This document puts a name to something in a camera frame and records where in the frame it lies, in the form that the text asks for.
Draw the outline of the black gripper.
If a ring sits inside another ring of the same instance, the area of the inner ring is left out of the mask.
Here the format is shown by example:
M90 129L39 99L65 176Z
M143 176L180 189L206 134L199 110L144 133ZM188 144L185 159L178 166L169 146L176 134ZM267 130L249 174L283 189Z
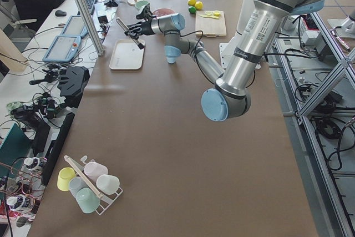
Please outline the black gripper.
M128 25L128 31L124 32L126 36L131 39L138 39L141 35L149 36L155 34L152 29L155 15L150 10L150 4L141 7L139 13L136 15L136 19L142 19L142 21Z

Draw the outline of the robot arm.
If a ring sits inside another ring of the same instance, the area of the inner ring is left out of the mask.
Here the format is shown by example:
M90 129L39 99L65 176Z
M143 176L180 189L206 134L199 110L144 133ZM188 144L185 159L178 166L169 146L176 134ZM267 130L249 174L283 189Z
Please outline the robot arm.
M241 39L236 45L226 68L220 66L200 41L183 39L184 16L174 13L154 16L149 6L143 7L136 24L122 25L126 36L135 43L142 35L162 34L165 56L175 63L181 54L188 54L214 87L201 97L204 114L212 121L224 121L244 115L250 108L251 97L246 88L255 67L259 64L270 40L281 21L289 15L302 15L319 11L325 0L253 0L253 11Z

